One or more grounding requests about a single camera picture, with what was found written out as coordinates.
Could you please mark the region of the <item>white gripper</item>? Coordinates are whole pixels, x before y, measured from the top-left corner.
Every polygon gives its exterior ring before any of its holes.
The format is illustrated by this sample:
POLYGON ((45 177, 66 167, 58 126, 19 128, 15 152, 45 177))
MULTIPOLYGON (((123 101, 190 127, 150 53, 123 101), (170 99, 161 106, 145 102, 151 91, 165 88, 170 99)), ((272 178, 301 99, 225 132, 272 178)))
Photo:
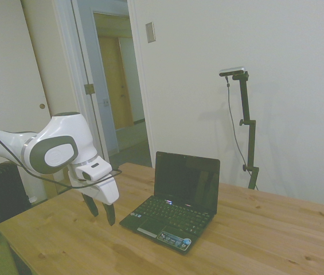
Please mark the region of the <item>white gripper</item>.
POLYGON ((115 224, 115 208, 113 203, 119 198, 119 191, 116 181, 111 174, 107 174, 103 178, 96 181, 96 183, 88 180, 80 181, 76 179, 72 171, 68 172, 69 180, 72 187, 82 193, 84 202, 94 217, 99 215, 95 200, 101 201, 106 212, 107 221, 110 226, 115 224))

